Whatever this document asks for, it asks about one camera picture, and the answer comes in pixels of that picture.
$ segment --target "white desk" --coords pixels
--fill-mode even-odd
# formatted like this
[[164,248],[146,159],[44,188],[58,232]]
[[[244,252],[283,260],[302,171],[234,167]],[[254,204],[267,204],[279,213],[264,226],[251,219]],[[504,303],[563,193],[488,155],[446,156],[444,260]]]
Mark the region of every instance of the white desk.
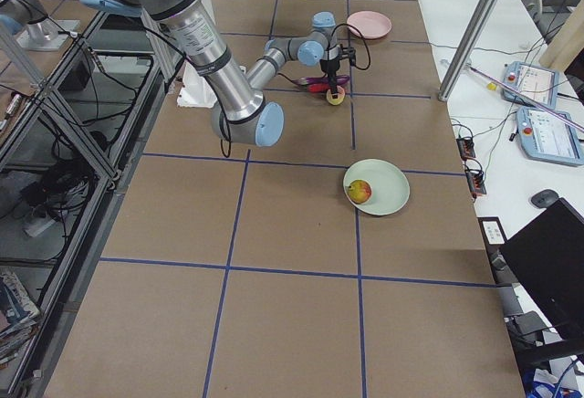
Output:
[[[420,0],[430,42],[435,45],[458,46],[477,2],[478,0]],[[530,49],[540,38],[541,34],[521,0],[499,0],[476,46],[516,52]],[[538,64],[538,57],[545,48],[544,45],[538,53],[532,53],[528,62],[533,60],[533,63]],[[433,55],[442,79],[446,66],[440,61],[452,60],[454,50],[433,47]],[[471,59],[473,65],[483,72],[500,77],[506,63],[524,60],[525,56],[525,53],[508,56],[476,50]],[[470,127],[473,133],[498,125],[511,106],[511,103],[501,99],[499,90],[490,91],[486,84],[487,81],[479,76],[465,72],[448,100],[451,117]],[[575,95],[569,83],[560,85],[559,91]],[[573,120],[584,123],[584,107],[579,102],[559,98],[557,109],[569,112]],[[584,214],[584,168],[529,160],[520,147],[519,138],[515,138],[513,142],[508,140],[515,126],[515,116],[512,116],[505,124],[501,139],[493,150],[485,180],[487,195],[476,200],[476,214],[498,216],[507,236],[513,236],[542,212],[529,202],[529,197],[545,188],[556,190]],[[474,141],[477,159],[484,167],[488,164],[489,153],[495,146],[498,135],[499,129],[478,136]]]

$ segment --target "light blue electronic device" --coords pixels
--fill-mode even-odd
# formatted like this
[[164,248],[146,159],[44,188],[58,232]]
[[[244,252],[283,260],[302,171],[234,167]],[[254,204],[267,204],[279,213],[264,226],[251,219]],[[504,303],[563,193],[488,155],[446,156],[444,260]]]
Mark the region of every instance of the light blue electronic device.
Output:
[[[558,113],[570,119],[567,112]],[[549,113],[522,106],[517,110],[517,131],[528,158],[571,166],[584,165],[584,152],[576,131]]]
[[[503,82],[510,88],[521,92],[550,109],[556,108],[558,99],[559,72],[554,69],[529,65],[525,62],[513,62],[506,66]],[[503,98],[517,104],[529,105],[512,92],[503,89]]]

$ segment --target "red and yellow apple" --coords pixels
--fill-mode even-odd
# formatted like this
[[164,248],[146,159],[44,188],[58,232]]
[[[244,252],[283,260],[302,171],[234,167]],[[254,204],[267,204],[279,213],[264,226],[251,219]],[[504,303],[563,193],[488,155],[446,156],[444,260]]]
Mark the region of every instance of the red and yellow apple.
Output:
[[355,204],[364,204],[371,197],[371,187],[362,179],[357,179],[347,187],[347,196]]

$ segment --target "computer mouse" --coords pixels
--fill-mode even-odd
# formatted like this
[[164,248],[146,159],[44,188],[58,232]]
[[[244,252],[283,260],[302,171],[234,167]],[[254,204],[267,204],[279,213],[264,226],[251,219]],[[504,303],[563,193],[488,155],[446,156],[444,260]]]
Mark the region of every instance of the computer mouse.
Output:
[[558,193],[554,190],[543,190],[531,197],[531,203],[538,208],[547,208],[559,199]]

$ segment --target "light blue cap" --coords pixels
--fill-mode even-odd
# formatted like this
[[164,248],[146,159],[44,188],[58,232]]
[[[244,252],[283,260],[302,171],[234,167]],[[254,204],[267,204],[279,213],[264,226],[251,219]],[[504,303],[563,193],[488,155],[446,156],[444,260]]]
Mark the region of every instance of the light blue cap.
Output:
[[270,101],[262,110],[255,128],[255,145],[271,147],[282,135],[284,129],[284,111],[282,107]]
[[325,48],[316,40],[307,40],[298,48],[298,60],[307,67],[314,67],[324,54]]
[[335,26],[335,16],[330,12],[319,12],[312,16],[314,28],[332,28]]
[[140,17],[141,7],[132,7],[122,4],[116,0],[79,0],[87,7],[95,8],[101,12],[112,13],[114,15]]
[[0,15],[0,22],[8,29],[11,35],[15,35],[24,28],[24,26],[21,26],[12,17],[7,15]]

